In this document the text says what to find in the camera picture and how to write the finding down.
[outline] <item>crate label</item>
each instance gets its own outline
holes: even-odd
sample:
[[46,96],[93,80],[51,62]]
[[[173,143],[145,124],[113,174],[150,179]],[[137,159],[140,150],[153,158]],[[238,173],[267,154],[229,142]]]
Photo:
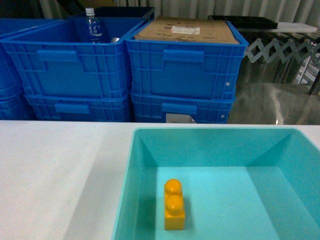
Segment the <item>crate label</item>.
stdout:
[[196,124],[196,121],[190,115],[186,114],[167,113],[165,120],[167,124]]

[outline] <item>cardboard lid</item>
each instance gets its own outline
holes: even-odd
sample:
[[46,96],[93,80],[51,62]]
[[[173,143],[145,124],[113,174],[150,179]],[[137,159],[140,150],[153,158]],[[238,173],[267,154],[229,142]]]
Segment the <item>cardboard lid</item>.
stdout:
[[158,17],[139,32],[136,40],[239,44],[223,20]]

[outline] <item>white curtain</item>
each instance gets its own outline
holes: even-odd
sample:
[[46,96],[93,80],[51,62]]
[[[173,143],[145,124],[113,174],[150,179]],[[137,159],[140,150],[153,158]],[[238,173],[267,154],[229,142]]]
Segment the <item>white curtain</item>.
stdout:
[[65,19],[69,14],[56,0],[39,0],[46,19]]
[[207,19],[208,15],[259,16],[275,22],[320,27],[320,0],[117,0],[116,3],[156,7],[156,16],[198,19]]

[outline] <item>plastic bottle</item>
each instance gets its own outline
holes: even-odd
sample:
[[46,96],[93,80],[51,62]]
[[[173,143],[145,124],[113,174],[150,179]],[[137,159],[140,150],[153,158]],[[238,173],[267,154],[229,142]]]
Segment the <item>plastic bottle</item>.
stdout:
[[87,16],[85,20],[85,31],[88,41],[97,44],[102,42],[102,28],[98,18],[95,17],[95,10],[92,7],[85,9]]

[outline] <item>black tray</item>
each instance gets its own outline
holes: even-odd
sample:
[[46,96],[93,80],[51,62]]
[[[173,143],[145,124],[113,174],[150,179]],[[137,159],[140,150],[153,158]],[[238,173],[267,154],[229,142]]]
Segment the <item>black tray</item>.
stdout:
[[210,20],[230,21],[235,28],[241,29],[277,29],[278,23],[261,16],[225,16],[209,15]]

